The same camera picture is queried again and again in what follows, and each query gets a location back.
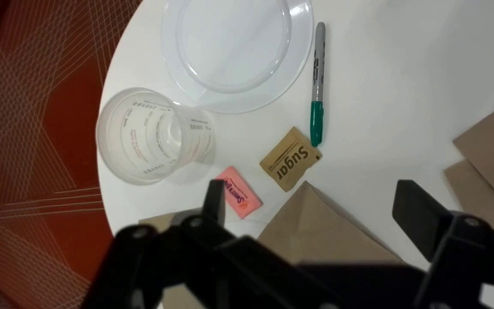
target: cup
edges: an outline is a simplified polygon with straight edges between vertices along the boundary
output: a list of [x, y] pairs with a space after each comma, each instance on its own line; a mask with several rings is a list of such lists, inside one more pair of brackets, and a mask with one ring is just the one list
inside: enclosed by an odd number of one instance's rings
[[115, 94], [96, 122], [107, 166], [131, 184], [155, 184], [215, 148], [208, 112], [132, 87]]

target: black metal frame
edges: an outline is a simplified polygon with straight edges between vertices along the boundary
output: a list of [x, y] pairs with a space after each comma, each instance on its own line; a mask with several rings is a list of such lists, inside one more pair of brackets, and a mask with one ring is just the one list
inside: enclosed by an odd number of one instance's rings
[[185, 283], [206, 307], [486, 307], [494, 285], [494, 230], [450, 213], [412, 180], [400, 180], [393, 216], [432, 261], [407, 264], [290, 266], [251, 237], [221, 227], [223, 182], [213, 180], [201, 215], [163, 233], [137, 225], [119, 232], [83, 307], [155, 307], [163, 288]]

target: orange patterned floor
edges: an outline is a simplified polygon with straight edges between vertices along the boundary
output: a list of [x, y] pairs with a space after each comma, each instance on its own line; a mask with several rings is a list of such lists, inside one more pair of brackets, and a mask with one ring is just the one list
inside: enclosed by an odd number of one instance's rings
[[112, 240], [95, 122], [139, 0], [10, 0], [0, 22], [0, 292], [77, 307]]

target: white round table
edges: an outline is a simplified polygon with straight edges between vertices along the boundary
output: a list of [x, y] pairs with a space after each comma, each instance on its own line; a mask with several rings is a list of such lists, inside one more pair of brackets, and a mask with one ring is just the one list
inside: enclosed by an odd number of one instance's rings
[[[167, 0], [144, 0], [113, 55], [101, 106], [127, 87], [185, 99], [167, 72], [161, 21]], [[407, 263], [427, 263], [391, 218], [398, 178], [414, 178], [456, 209], [443, 170], [462, 160], [453, 139], [494, 110], [494, 2], [312, 0], [328, 24], [323, 160], [309, 180]], [[240, 115], [215, 113], [216, 153], [168, 180], [137, 187], [98, 160], [112, 232], [141, 218], [201, 206], [213, 177], [233, 165], [264, 206], [227, 228], [259, 235], [294, 190], [259, 166], [290, 127], [309, 134], [312, 58], [275, 103]]]

